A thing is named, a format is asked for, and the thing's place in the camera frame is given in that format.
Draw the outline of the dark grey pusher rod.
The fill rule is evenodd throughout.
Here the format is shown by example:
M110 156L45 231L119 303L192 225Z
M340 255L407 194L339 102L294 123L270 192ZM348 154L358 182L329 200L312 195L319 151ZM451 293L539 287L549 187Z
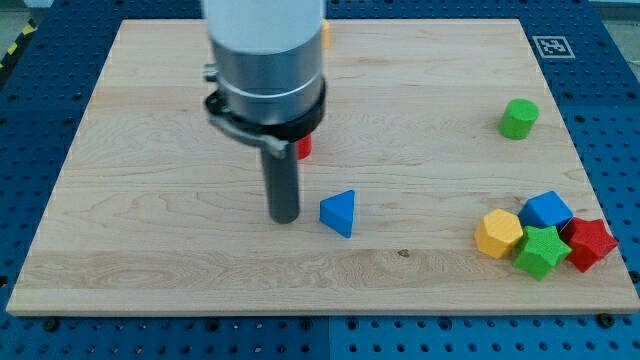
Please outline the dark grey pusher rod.
M261 151L269 215L279 224L295 221L300 212L297 147L289 143L283 158Z

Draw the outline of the yellow block behind arm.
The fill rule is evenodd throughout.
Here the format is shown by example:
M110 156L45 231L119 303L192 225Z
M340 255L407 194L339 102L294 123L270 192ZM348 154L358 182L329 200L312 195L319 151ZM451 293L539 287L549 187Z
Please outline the yellow block behind arm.
M330 48L330 44L331 44L330 23L326 19L322 21L321 44L322 44L323 50L327 50Z

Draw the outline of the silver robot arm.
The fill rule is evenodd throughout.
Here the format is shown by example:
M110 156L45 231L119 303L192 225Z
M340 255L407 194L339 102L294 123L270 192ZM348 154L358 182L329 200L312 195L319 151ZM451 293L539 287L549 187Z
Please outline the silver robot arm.
M235 141L259 149L273 221L299 215L297 144L323 120L325 5L301 0L202 0L215 84L205 100L209 121Z

